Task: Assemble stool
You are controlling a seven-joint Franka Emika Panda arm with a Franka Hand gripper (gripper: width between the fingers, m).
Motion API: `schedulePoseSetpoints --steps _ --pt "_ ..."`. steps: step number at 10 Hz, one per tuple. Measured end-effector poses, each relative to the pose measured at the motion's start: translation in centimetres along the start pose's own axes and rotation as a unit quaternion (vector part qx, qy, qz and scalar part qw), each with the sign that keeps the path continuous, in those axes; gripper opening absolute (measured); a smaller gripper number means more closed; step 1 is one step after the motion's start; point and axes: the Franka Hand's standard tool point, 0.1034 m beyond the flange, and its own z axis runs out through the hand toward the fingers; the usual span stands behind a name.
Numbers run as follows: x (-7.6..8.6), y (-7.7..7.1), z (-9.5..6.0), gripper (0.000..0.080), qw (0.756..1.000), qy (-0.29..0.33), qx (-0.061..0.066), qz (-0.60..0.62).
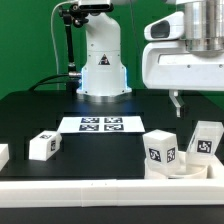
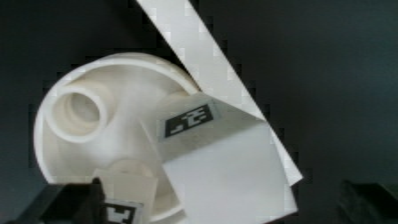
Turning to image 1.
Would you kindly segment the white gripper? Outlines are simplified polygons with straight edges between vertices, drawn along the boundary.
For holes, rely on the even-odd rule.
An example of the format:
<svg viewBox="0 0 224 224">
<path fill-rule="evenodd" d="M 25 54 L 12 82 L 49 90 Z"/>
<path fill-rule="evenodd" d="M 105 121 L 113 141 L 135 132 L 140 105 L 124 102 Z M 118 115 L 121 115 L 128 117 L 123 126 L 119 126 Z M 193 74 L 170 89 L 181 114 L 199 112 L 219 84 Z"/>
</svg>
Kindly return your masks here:
<svg viewBox="0 0 224 224">
<path fill-rule="evenodd" d="M 224 90 L 224 23 L 214 14 L 177 11 L 144 29 L 142 79 L 149 89 L 167 89 L 181 117 L 178 90 Z"/>
</svg>

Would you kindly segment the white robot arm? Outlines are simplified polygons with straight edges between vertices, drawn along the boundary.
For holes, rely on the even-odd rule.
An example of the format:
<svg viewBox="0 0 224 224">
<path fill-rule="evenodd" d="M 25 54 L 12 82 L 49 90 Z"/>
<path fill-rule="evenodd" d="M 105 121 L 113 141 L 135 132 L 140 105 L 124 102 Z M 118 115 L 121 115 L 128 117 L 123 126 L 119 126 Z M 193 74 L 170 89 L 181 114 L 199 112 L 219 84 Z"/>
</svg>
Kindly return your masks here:
<svg viewBox="0 0 224 224">
<path fill-rule="evenodd" d="M 224 91 L 224 0 L 164 1 L 184 9 L 145 27 L 141 73 L 147 88 L 169 92 L 180 113 L 180 90 Z M 131 91 L 120 59 L 120 26 L 107 16 L 123 2 L 77 2 L 87 19 L 87 62 L 78 92 L 94 100 Z"/>
</svg>

